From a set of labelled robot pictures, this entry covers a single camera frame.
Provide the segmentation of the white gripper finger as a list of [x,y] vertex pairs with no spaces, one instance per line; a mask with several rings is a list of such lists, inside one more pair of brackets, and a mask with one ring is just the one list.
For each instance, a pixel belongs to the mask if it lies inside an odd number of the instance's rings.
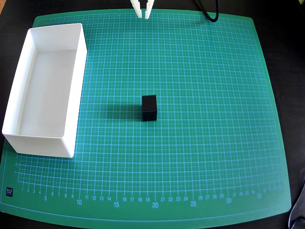
[[154,0],[147,0],[146,3],[146,11],[145,11],[145,19],[149,19],[152,8],[153,8]]
[[142,18],[142,10],[140,7],[140,2],[139,0],[130,0],[132,7],[134,8],[138,18]]

